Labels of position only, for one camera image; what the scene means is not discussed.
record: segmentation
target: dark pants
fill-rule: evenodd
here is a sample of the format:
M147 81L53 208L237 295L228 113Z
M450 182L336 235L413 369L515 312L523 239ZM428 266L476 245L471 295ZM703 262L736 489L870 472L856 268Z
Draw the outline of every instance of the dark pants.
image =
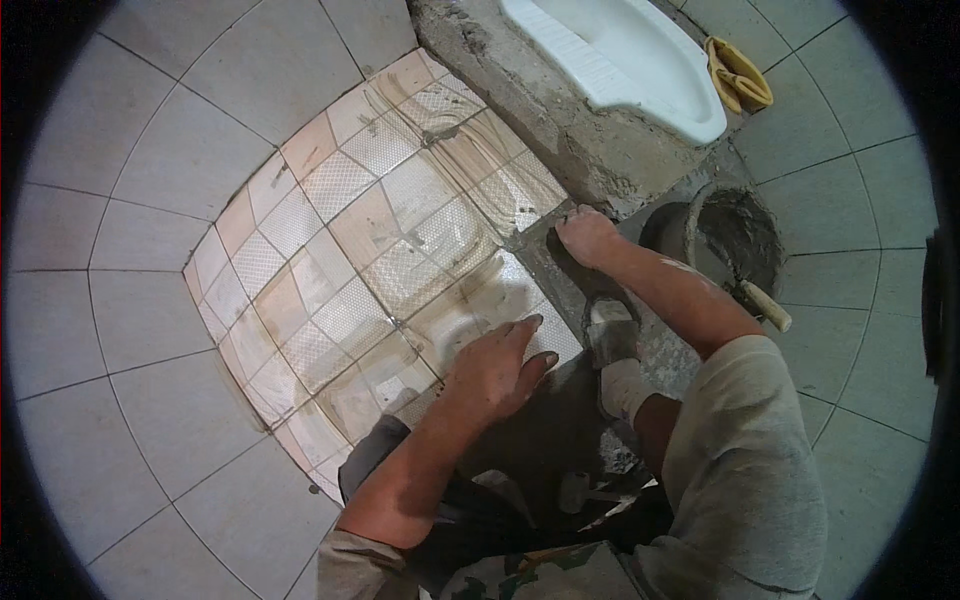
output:
M410 434L400 420L384 415L340 467L340 490L347 502L360 484ZM433 596L453 574L490 557L521 554L590 541L610 540L620 551L632 552L670 528L670 512L661 486L624 513L583 533L549 532L530 527L526 518L498 494L454 474L441 498L433 529L420 545L406 553L406 575Z

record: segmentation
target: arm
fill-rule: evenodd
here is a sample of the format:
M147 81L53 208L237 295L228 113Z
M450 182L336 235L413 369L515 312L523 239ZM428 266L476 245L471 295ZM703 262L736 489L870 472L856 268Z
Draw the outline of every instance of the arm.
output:
M729 294L683 263L632 244L586 204L567 213L557 234L570 254L630 289L704 360L727 342L763 335Z
M360 486L337 529L395 548L426 538L457 461L488 426L516 412L557 363L556 352L543 352L523 364L542 321L533 315L503 324L457 354L443 393Z

